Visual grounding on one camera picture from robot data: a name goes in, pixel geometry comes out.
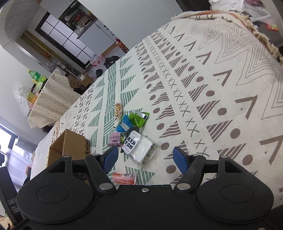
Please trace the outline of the pink orange snack packet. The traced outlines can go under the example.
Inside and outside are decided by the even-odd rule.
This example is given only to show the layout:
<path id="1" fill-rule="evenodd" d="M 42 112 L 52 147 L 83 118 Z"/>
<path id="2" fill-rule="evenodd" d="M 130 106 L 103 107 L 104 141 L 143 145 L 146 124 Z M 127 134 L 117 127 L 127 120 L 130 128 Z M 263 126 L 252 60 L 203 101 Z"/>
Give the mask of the pink orange snack packet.
<path id="1" fill-rule="evenodd" d="M 112 181 L 118 185 L 135 185 L 137 173 L 113 173 Z"/>

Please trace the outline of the purple small snack packet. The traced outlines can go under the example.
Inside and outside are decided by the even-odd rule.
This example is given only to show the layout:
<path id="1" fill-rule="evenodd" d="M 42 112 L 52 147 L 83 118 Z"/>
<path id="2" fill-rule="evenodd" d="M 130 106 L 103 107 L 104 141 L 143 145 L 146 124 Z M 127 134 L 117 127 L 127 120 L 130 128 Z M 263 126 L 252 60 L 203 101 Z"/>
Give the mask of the purple small snack packet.
<path id="1" fill-rule="evenodd" d="M 123 143 L 124 143 L 124 137 L 120 132 L 113 131 L 110 133 L 107 144 L 109 147 L 112 146 L 121 147 Z"/>

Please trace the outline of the blue snack packet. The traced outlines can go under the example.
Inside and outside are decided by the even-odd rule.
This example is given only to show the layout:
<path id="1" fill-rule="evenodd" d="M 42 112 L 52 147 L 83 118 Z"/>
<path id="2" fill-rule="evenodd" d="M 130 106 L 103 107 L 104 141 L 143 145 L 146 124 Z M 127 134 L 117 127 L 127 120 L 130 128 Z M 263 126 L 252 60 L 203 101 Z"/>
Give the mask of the blue snack packet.
<path id="1" fill-rule="evenodd" d="M 128 115 L 124 115 L 118 122 L 115 130 L 116 132 L 127 133 L 134 129 L 132 122 L 130 121 Z"/>

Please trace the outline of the green snack bag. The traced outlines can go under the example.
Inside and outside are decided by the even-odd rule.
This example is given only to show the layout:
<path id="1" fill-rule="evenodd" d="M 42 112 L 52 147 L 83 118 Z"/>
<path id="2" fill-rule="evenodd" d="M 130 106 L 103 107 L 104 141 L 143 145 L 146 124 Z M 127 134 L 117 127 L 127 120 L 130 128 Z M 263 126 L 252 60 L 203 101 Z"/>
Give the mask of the green snack bag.
<path id="1" fill-rule="evenodd" d="M 138 111 L 138 110 L 131 110 L 130 114 L 128 115 L 129 120 L 131 121 L 131 123 L 139 128 L 141 128 L 147 118 L 149 117 L 150 113 L 148 112 L 142 112 L 142 111 Z"/>

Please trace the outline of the small brown snack packet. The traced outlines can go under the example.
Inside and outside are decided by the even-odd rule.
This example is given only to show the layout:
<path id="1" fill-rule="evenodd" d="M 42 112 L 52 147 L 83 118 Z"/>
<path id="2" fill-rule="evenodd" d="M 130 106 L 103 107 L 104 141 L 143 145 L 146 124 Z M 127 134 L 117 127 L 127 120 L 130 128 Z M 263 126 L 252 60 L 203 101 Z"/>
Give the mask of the small brown snack packet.
<path id="1" fill-rule="evenodd" d="M 120 119 L 123 116 L 123 103 L 118 102 L 115 104 L 115 118 Z"/>

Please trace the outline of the brown cardboard box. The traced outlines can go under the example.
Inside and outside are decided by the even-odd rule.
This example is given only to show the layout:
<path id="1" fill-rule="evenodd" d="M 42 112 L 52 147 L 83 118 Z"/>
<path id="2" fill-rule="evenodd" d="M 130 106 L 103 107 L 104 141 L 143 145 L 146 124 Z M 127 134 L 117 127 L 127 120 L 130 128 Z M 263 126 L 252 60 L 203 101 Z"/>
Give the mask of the brown cardboard box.
<path id="1" fill-rule="evenodd" d="M 70 155 L 73 160 L 83 160 L 90 154 L 90 141 L 80 134 L 65 129 L 49 147 L 47 167 L 65 155 Z"/>

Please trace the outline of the white bed sheet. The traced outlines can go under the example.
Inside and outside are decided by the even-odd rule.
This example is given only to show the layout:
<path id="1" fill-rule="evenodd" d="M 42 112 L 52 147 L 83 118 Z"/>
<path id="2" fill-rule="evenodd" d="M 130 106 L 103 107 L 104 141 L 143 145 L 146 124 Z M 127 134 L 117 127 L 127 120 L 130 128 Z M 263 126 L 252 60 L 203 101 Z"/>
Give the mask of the white bed sheet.
<path id="1" fill-rule="evenodd" d="M 36 177 L 47 167 L 49 147 L 52 143 L 55 126 L 47 133 L 47 135 L 39 142 L 34 153 L 34 160 L 31 169 L 30 179 Z"/>

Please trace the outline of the polka dot tablecloth table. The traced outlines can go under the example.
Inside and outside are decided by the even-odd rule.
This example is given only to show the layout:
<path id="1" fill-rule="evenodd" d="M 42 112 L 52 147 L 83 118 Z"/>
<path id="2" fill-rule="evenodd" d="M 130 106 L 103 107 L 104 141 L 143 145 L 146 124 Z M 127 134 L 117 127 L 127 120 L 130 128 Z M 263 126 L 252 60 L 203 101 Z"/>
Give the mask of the polka dot tablecloth table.
<path id="1" fill-rule="evenodd" d="M 80 96 L 71 88 L 66 76 L 54 71 L 29 114 L 29 126 L 43 128 L 57 122 Z"/>

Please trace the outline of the patterned bed blanket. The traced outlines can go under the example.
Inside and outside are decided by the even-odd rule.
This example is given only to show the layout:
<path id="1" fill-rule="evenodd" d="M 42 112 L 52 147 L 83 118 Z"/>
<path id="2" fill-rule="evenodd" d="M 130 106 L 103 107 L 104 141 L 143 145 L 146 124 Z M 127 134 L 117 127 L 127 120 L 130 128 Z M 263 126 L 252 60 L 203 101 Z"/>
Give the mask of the patterned bed blanket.
<path id="1" fill-rule="evenodd" d="M 182 13 L 112 65 L 64 114 L 53 138 L 69 129 L 103 153 L 115 104 L 148 112 L 141 133 L 157 146 L 140 169 L 119 155 L 117 173 L 140 185 L 176 184 L 173 149 L 208 159 L 226 156 L 282 196 L 282 54 L 245 16 Z"/>

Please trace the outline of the black slippers pile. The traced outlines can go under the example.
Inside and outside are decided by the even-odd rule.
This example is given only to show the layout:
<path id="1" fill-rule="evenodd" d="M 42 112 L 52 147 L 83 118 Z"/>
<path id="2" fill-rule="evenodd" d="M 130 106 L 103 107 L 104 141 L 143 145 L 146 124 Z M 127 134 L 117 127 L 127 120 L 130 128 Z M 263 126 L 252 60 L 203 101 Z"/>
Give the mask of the black slippers pile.
<path id="1" fill-rule="evenodd" d="M 103 66 L 96 70 L 96 77 L 99 78 L 102 74 L 114 65 L 120 59 L 119 56 L 111 56 L 105 59 Z"/>

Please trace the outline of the yellow oil bottle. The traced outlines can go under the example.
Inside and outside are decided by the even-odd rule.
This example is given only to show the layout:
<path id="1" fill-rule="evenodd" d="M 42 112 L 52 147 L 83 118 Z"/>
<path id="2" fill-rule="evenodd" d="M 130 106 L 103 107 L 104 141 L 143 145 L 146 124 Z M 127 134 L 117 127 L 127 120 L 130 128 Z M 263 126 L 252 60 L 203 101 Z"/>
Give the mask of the yellow oil bottle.
<path id="1" fill-rule="evenodd" d="M 28 103 L 35 104 L 37 101 L 37 95 L 25 87 L 18 87 L 14 93 L 19 105 L 28 105 Z"/>

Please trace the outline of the green tissue box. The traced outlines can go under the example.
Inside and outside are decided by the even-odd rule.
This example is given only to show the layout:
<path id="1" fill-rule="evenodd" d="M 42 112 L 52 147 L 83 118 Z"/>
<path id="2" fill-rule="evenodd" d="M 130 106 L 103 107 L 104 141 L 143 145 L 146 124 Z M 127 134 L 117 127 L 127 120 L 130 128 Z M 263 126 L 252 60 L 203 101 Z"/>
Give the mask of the green tissue box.
<path id="1" fill-rule="evenodd" d="M 47 80 L 43 81 L 43 82 L 38 82 L 37 84 L 35 84 L 33 91 L 37 91 L 40 92 L 41 89 L 44 87 L 44 85 L 46 84 Z"/>

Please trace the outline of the pink water bottle pack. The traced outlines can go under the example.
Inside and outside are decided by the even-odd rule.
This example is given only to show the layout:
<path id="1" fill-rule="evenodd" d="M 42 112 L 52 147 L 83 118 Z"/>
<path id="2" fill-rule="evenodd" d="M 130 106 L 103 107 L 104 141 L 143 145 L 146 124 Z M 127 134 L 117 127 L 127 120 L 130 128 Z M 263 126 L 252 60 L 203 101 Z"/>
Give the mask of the pink water bottle pack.
<path id="1" fill-rule="evenodd" d="M 99 66 L 100 64 L 104 63 L 105 58 L 102 55 L 94 54 L 91 59 L 89 60 L 90 64 L 94 67 Z"/>

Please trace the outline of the green soda bottle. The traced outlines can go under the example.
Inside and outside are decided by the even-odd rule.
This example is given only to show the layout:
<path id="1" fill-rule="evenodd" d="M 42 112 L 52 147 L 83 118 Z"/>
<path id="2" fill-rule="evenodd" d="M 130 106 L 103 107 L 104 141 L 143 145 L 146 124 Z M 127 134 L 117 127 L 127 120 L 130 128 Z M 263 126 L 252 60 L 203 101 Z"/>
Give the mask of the green soda bottle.
<path id="1" fill-rule="evenodd" d="M 47 80 L 47 77 L 41 75 L 37 71 L 28 70 L 28 73 L 30 74 L 31 79 L 34 83 L 44 82 Z"/>

